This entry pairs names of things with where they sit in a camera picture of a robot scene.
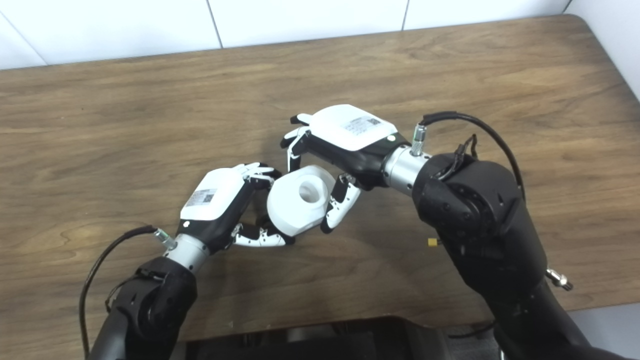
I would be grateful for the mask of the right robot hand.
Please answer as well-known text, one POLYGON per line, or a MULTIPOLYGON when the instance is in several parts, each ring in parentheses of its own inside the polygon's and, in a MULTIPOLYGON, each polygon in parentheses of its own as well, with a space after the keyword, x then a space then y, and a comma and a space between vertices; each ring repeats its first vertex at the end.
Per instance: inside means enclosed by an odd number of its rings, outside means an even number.
POLYGON ((342 171, 335 180, 320 223, 331 233, 345 218, 362 191, 389 186, 386 163, 408 144, 390 121, 350 104, 331 105, 314 114, 290 118, 297 125, 280 141, 286 149, 289 173, 301 167, 304 154, 314 155, 342 171))

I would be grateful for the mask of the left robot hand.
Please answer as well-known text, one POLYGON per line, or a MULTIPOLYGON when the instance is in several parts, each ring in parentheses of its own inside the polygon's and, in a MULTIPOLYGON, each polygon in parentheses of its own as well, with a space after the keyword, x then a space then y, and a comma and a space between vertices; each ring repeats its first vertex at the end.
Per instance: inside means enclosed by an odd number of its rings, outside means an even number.
POLYGON ((182 207, 176 234, 198 240, 210 255, 233 244, 252 248, 295 244, 295 237, 276 228, 267 215, 258 224, 241 221, 254 195, 269 192, 281 176, 263 162, 208 172, 182 207))

